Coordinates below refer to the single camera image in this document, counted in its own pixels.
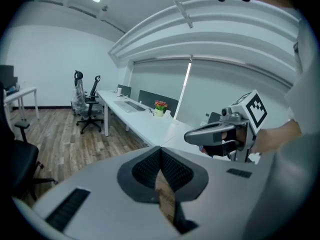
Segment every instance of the wooden floor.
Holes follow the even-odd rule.
[[[52,177],[59,182],[70,177],[82,167],[99,160],[120,156],[129,151],[147,147],[115,115],[109,121],[109,136],[90,125],[80,134],[82,124],[76,126],[79,116],[73,116],[71,109],[40,109],[40,120],[37,120],[33,109],[26,109],[25,115],[30,127],[26,130],[27,141],[39,149],[38,160],[44,169],[35,173],[37,178]],[[18,110],[11,113],[12,125],[21,120]],[[14,133],[22,140],[20,130],[15,127]],[[39,198],[54,187],[51,183],[35,185],[35,194]],[[167,181],[160,172],[156,181],[156,190],[160,195],[160,207],[164,215],[172,221],[175,198]],[[33,200],[26,192],[22,198],[29,206]]]

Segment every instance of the office chair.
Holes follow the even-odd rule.
[[[95,77],[95,81],[94,81],[92,90],[90,92],[90,94],[93,94],[93,95],[90,95],[90,96],[87,96],[85,94],[81,78],[77,78],[75,95],[71,102],[72,107],[74,109],[74,113],[82,116],[81,120],[76,122],[76,125],[78,126],[79,123],[85,123],[84,127],[80,131],[81,134],[84,134],[84,129],[90,124],[98,127],[98,131],[101,132],[101,127],[96,122],[101,122],[103,124],[104,120],[93,118],[103,113],[103,107],[101,104],[99,104],[98,101],[96,101],[96,98],[98,98],[98,96],[95,95],[97,84],[101,78],[99,75]]]
[[[3,141],[7,150],[6,159],[8,160],[5,166],[8,170],[6,174],[8,182],[6,183],[12,196],[21,198],[28,190],[33,200],[36,201],[34,184],[47,182],[58,184],[58,182],[53,178],[33,178],[37,167],[43,169],[44,165],[37,161],[39,149],[27,142],[25,129],[30,124],[26,121],[19,121],[14,126],[20,128],[23,141],[15,139],[8,125],[4,107],[4,85],[0,82],[0,133],[1,142]]]

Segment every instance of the person's arm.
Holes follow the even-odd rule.
[[[277,151],[282,145],[301,135],[298,123],[290,120],[279,128],[261,129],[251,149],[252,153]]]

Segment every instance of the white curved structure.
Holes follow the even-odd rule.
[[[293,84],[298,17],[258,1],[191,0],[182,6],[193,28],[175,5],[162,10],[116,42],[109,55],[117,66],[193,55],[256,68]]]

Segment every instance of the metal bracket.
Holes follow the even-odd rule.
[[[182,3],[177,1],[177,0],[174,0],[173,2],[176,5],[176,7],[179,9],[179,11],[182,14],[182,16],[184,17],[184,19],[185,19],[186,23],[188,24],[189,28],[192,29],[194,27],[194,25],[192,24],[192,21],[191,21],[189,15],[187,14],[186,10],[184,9]]]

